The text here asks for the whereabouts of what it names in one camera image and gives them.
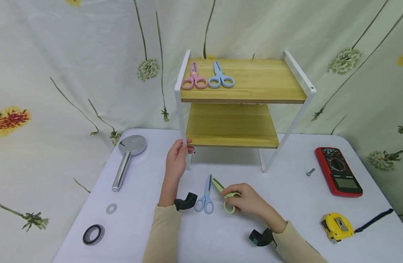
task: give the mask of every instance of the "rubber ring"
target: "rubber ring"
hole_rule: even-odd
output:
[[[94,230],[98,230],[97,236],[96,238],[91,240],[91,233]],[[91,225],[88,229],[86,229],[85,233],[83,234],[83,243],[87,246],[94,246],[97,243],[99,243],[99,241],[101,241],[101,239],[104,237],[104,227],[102,225]]]
[[[111,214],[113,214],[116,210],[117,210],[117,205],[116,205],[116,204],[110,204],[110,205],[107,206],[107,209],[105,210],[105,212],[106,212],[108,215],[111,215]]]

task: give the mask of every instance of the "multimeter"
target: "multimeter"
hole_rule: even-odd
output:
[[[318,147],[315,149],[315,155],[333,195],[340,197],[362,196],[362,187],[354,177],[339,149]]]

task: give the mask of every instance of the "two-tier shelf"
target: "two-tier shelf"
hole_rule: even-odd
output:
[[[316,90],[301,67],[285,51],[282,59],[217,59],[225,75],[235,80],[232,88],[181,89],[181,83],[196,62],[198,74],[207,80],[215,75],[211,59],[190,59],[185,53],[175,85],[177,111],[183,142],[190,146],[249,147],[259,149],[262,171],[266,172],[301,119]],[[182,103],[191,103],[185,126]],[[302,104],[279,142],[267,104]],[[275,149],[269,160],[260,149]],[[187,156],[187,169],[191,167]]]

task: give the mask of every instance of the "shelf board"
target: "shelf board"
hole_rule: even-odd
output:
[[[215,75],[212,59],[190,59],[184,78],[188,78],[190,65],[196,62],[199,76]],[[290,103],[302,104],[307,95],[292,71],[282,59],[217,59],[223,74],[234,78],[232,88],[181,89],[182,102],[196,103]]]
[[[279,140],[265,104],[192,103],[187,138],[190,146],[271,148]]]

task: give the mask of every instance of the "blue scissors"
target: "blue scissors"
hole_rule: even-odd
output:
[[[234,86],[234,79],[232,77],[229,76],[225,76],[222,73],[222,68],[219,65],[219,62],[216,60],[215,62],[213,62],[213,69],[215,70],[215,76],[209,78],[209,87],[211,88],[218,88],[220,87],[220,84],[222,84],[222,86],[224,86],[225,88],[232,88]]]
[[[196,201],[196,205],[194,205],[194,210],[202,211],[204,208],[204,211],[206,212],[206,214],[209,214],[209,215],[213,212],[215,206],[213,205],[212,200],[210,200],[210,197],[209,197],[211,184],[212,184],[212,174],[209,174],[209,176],[207,177],[206,186],[204,187],[204,196]],[[197,209],[198,202],[201,202],[201,207],[199,209]],[[208,204],[212,205],[211,210],[207,210]]]

